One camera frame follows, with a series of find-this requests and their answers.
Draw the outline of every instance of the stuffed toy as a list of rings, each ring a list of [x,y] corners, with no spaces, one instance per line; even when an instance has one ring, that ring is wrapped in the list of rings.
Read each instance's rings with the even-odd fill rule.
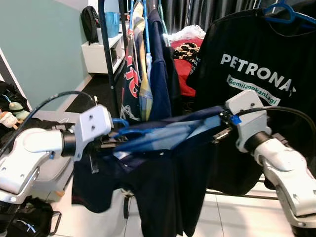
[[[11,112],[3,112],[0,115],[0,123],[8,128],[18,129],[17,123],[22,123],[23,121],[18,120]]]
[[[18,102],[11,102],[9,104],[9,109],[11,111],[13,111],[14,116],[18,120],[24,120],[30,114],[30,112],[22,110],[23,106],[20,103],[18,103]]]

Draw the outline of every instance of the blue container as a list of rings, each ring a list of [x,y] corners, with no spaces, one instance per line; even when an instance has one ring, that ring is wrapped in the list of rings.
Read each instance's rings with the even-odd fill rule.
[[[105,12],[105,20],[107,22],[108,37],[117,36],[119,34],[119,13],[107,11]]]

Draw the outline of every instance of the mint green wall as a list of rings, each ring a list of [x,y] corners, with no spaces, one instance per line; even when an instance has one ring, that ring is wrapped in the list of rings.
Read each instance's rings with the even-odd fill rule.
[[[54,0],[0,1],[0,47],[33,108],[87,77],[83,42],[78,9]]]

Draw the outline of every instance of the black floor mat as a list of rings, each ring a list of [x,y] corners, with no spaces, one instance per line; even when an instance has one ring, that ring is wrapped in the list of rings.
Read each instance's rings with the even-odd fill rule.
[[[122,83],[124,74],[122,74],[116,85],[116,92],[118,98],[118,107],[120,108],[121,97],[122,97]],[[95,95],[98,97],[98,104],[104,105],[110,111],[111,115],[114,117],[115,106],[112,100],[112,94],[109,84],[108,75],[97,74],[88,83],[88,85],[83,89],[83,92],[88,93],[92,97]],[[66,110],[67,112],[82,113],[90,109],[91,104],[87,102],[87,98],[84,95],[79,95],[73,101],[73,103]]]

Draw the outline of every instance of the green plush toy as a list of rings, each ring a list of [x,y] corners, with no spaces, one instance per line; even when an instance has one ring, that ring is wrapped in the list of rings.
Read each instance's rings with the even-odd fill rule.
[[[22,110],[22,111],[19,111],[19,112],[14,112],[14,110],[21,110],[21,109],[23,109],[23,106],[20,103],[18,103],[18,102],[11,102],[9,104],[9,109],[12,110],[14,116],[18,120],[24,120],[30,114],[30,112],[27,112],[25,110]]]

